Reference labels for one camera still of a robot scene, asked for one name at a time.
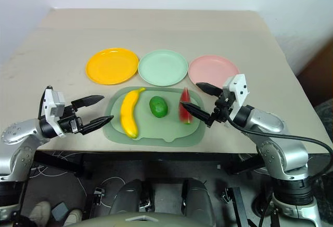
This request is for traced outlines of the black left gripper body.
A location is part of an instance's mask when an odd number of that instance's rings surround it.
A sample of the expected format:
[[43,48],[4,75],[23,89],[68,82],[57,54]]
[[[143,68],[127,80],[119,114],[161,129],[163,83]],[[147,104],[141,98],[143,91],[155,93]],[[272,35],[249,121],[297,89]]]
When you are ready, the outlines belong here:
[[58,120],[58,124],[65,133],[81,133],[83,132],[83,122],[81,117],[76,115],[78,108],[74,105],[66,106],[63,115]]

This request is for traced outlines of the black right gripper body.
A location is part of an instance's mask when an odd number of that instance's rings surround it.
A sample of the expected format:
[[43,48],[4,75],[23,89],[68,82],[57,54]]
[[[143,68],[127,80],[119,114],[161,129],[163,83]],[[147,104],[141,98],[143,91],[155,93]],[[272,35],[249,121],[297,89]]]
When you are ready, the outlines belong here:
[[221,123],[227,121],[227,116],[230,114],[230,108],[235,101],[234,92],[230,92],[228,89],[212,89],[211,95],[216,96],[213,112],[210,116],[209,126],[215,121]]

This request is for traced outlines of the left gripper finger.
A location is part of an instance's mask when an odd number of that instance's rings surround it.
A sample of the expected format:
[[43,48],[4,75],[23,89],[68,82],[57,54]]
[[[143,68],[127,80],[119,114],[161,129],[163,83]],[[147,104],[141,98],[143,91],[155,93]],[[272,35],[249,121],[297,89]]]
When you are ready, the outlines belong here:
[[94,120],[90,121],[90,123],[88,123],[86,125],[82,125],[79,129],[79,133],[81,133],[82,135],[86,135],[93,131],[96,131],[96,130],[102,128],[104,125],[108,124],[113,118],[114,118],[114,116],[110,115],[110,116],[103,116],[103,117],[94,119]]
[[71,105],[75,111],[77,111],[81,107],[88,107],[98,103],[100,100],[104,99],[105,97],[102,95],[90,95],[87,97],[83,97],[80,99],[76,99],[71,102]]

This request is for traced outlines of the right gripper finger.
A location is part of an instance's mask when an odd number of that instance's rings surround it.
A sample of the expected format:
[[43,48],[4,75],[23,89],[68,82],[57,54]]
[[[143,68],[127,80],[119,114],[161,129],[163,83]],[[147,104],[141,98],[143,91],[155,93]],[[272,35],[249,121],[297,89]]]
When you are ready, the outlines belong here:
[[212,123],[211,115],[205,111],[203,111],[199,106],[190,103],[190,102],[181,102],[182,106],[187,110],[188,113],[190,113],[195,118],[201,120],[206,124],[207,127],[211,127]]
[[196,83],[196,86],[200,88],[204,93],[211,96],[220,97],[220,95],[223,93],[223,90],[221,88],[206,82],[198,82]]

